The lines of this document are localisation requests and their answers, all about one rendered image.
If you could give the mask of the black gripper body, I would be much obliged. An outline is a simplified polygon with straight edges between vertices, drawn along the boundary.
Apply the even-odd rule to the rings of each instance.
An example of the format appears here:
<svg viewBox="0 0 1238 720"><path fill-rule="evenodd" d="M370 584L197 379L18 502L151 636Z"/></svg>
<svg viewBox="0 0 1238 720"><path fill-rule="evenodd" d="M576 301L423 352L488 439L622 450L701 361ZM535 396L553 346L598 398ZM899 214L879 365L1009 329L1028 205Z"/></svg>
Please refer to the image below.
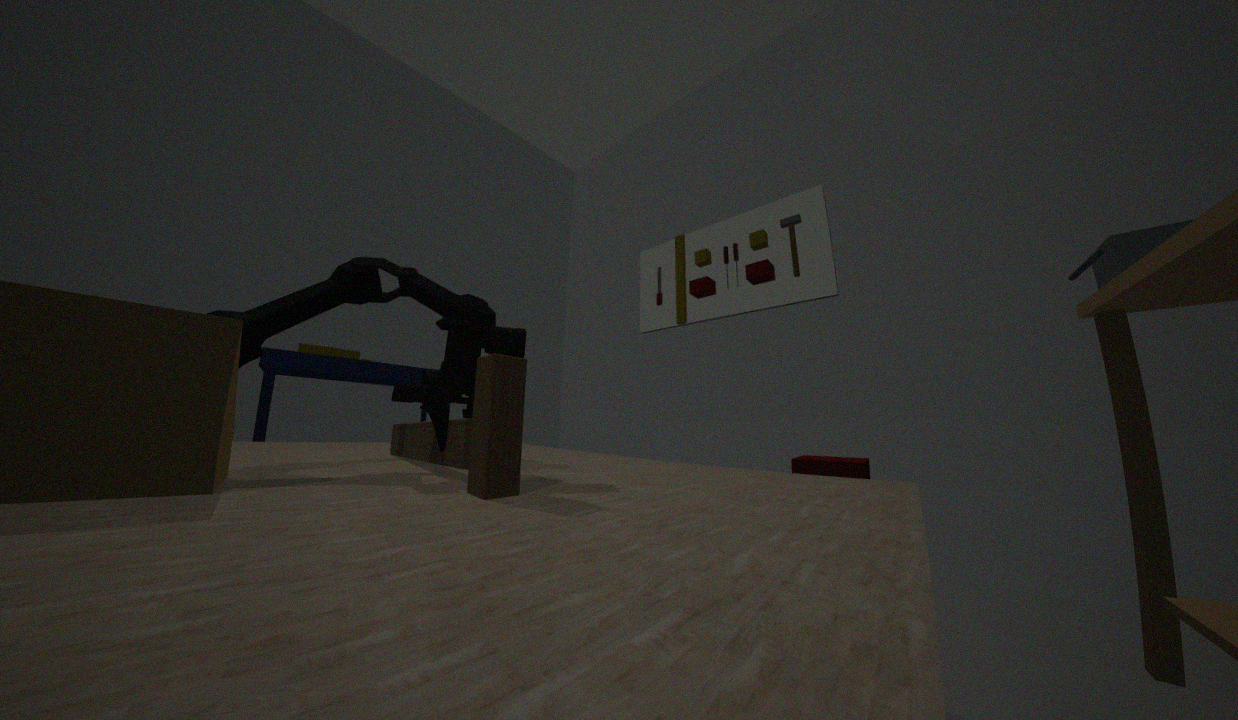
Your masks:
<svg viewBox="0 0 1238 720"><path fill-rule="evenodd" d="M392 402L407 402L407 405L437 406L467 405L465 409L473 409L475 366L477 358L467 354L444 354L444 367L442 372L439 391L423 386L423 384L397 384L392 388ZM453 393L454 396L446 396ZM462 397L469 396L469 398Z"/></svg>

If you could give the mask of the brown wooden post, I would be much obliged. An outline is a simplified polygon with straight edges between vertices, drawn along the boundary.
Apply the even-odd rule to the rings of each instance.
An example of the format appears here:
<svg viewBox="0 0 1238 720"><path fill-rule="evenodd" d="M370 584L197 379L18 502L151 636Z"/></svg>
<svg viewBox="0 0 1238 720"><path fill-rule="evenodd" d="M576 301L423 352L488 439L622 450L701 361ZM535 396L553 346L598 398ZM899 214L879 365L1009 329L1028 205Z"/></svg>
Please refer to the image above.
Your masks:
<svg viewBox="0 0 1238 720"><path fill-rule="evenodd" d="M477 358L467 494L519 496L526 358Z"/></svg>

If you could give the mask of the wooden plank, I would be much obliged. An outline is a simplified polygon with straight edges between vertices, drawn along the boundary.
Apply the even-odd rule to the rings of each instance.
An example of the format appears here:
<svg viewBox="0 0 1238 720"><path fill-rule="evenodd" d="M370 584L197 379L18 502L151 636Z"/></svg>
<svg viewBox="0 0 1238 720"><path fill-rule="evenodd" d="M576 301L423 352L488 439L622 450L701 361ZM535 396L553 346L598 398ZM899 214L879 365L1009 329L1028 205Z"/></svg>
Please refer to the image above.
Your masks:
<svg viewBox="0 0 1238 720"><path fill-rule="evenodd" d="M433 421L392 424L390 455L469 469L470 426L472 418L447 419L447 442L444 452L439 452Z"/></svg>

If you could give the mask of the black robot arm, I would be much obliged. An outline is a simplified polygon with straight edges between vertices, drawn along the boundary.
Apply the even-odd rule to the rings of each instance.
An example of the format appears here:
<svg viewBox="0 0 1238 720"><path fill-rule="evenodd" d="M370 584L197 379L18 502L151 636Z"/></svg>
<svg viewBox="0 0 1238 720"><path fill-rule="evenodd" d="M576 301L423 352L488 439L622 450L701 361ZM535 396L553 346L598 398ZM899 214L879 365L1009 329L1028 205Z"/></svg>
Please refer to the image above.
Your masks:
<svg viewBox="0 0 1238 720"><path fill-rule="evenodd" d="M399 288L383 292L380 272L397 275ZM386 259L352 259L337 266L327 281L287 293L270 304L254 307L248 313L213 311L206 315L229 315L243 320L241 350L238 369L262 356L262 341L279 332L319 315L340 304L387 304L399 297L412 296L444 318L436 322L447 332L444 354L485 354L526 356L526 329L495 327L496 313L485 299L465 293L456 294L418 273L412 266L397 266Z"/></svg>

